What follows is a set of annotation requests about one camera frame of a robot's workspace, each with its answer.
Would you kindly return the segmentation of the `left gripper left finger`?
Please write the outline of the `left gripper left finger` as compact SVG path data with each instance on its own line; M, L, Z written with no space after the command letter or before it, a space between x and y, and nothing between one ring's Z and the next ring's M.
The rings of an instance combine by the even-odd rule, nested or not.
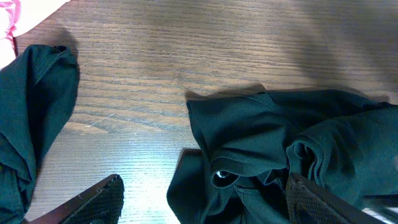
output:
M124 205L124 184L111 174L35 220L22 224L117 224Z

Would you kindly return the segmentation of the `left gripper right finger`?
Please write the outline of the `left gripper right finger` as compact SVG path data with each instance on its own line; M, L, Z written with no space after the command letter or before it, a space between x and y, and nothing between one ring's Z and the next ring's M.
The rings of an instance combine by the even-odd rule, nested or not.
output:
M296 172L285 195L291 224L383 224Z

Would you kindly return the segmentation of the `black t-shirt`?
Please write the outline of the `black t-shirt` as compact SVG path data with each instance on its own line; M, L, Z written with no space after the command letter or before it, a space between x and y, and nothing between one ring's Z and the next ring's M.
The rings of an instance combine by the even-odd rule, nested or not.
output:
M187 101L200 152L180 159L167 202L181 223L287 223L296 172L357 209L397 192L397 106L339 90Z

